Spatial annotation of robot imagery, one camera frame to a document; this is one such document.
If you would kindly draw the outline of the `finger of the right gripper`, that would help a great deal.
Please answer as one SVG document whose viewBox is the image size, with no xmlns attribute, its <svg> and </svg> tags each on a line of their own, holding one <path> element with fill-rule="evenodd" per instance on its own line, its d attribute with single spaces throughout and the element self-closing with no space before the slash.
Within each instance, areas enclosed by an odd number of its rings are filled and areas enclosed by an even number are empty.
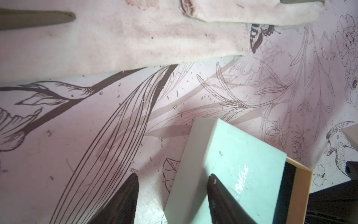
<svg viewBox="0 0 358 224">
<path fill-rule="evenodd" d="M 311 193 L 306 224 L 356 224 L 358 222 L 358 163 L 349 161 L 348 182 Z"/>
</svg>

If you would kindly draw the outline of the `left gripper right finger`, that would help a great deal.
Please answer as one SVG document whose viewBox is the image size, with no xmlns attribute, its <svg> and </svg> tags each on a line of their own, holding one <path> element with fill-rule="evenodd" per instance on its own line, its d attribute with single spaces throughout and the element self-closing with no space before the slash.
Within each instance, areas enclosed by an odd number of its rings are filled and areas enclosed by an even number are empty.
<svg viewBox="0 0 358 224">
<path fill-rule="evenodd" d="M 208 178 L 207 195 L 213 224 L 255 223 L 215 174 Z"/>
</svg>

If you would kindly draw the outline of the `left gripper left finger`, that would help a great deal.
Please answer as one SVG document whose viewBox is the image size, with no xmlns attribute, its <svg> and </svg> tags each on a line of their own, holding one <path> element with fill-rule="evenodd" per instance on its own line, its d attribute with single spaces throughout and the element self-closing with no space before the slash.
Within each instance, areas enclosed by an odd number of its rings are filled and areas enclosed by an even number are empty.
<svg viewBox="0 0 358 224">
<path fill-rule="evenodd" d="M 133 224 L 139 195 L 139 179 L 132 173 L 90 224 Z"/>
</svg>

